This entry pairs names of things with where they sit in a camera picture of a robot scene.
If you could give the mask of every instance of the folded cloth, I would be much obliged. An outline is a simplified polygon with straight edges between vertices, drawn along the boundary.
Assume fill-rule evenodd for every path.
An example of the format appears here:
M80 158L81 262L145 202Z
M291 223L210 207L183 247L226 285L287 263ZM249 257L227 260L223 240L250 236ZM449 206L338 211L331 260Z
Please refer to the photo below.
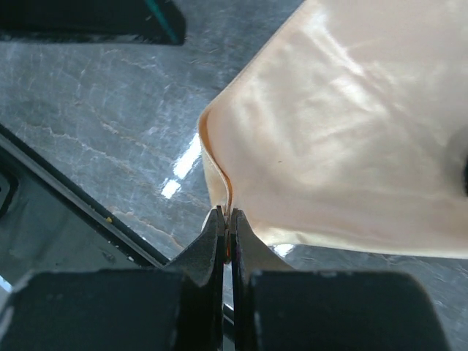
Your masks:
M267 244L468 257L468 3L308 0L200 118Z

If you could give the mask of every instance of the marble tabletop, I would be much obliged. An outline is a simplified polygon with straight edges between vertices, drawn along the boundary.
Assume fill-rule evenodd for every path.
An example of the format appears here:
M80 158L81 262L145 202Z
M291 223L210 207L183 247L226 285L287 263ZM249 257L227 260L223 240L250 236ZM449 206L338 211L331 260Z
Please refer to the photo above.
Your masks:
M178 0L185 46L0 43L0 123L169 258L210 209L197 119L300 0ZM275 246L300 269L406 271L468 348L468 263ZM232 303L226 285L226 302Z

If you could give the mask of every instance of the cloth fold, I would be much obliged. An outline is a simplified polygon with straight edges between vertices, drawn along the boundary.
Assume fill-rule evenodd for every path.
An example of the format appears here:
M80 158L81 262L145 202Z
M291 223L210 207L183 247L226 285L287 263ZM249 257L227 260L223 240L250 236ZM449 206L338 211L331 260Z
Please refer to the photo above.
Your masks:
M468 4L307 0L200 118L267 244L468 257Z

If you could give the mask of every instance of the satin fabric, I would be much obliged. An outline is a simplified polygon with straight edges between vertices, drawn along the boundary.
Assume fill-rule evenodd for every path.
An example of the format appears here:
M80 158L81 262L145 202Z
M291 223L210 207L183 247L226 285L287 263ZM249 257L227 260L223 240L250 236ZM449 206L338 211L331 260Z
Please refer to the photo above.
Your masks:
M468 257L468 5L308 0L200 118L267 244Z

